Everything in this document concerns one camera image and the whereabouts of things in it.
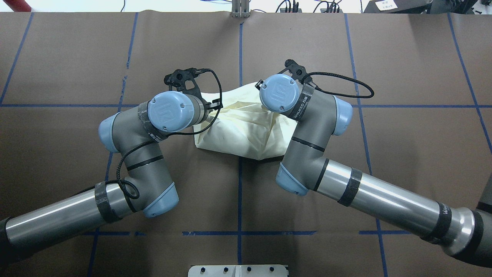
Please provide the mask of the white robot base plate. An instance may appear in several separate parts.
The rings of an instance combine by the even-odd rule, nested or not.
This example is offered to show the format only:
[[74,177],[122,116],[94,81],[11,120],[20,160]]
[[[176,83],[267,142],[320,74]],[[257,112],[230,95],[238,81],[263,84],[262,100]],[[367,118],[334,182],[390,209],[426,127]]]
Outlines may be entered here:
[[288,266],[281,264],[195,265],[188,277],[289,277]]

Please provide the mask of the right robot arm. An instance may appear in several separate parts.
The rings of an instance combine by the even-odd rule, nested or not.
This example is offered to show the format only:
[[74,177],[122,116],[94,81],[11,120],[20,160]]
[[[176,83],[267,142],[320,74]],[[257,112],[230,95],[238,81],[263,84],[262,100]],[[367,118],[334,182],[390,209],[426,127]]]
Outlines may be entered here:
[[304,196],[314,191],[417,235],[462,262],[491,267],[491,197],[474,210],[452,208],[324,157],[330,137],[342,135],[353,107],[307,77],[274,74],[255,84],[262,105],[297,122],[276,183]]

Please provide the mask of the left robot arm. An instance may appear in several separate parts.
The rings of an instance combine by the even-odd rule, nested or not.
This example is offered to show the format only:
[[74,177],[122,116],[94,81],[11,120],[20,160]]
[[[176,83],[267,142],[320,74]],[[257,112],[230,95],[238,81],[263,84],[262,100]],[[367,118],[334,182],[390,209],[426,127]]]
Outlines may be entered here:
[[179,196],[159,143],[202,123],[216,108],[220,100],[208,102],[199,93],[166,91],[102,121],[101,142],[109,152],[121,154],[115,179],[2,220],[1,265],[136,212],[152,218],[173,209]]

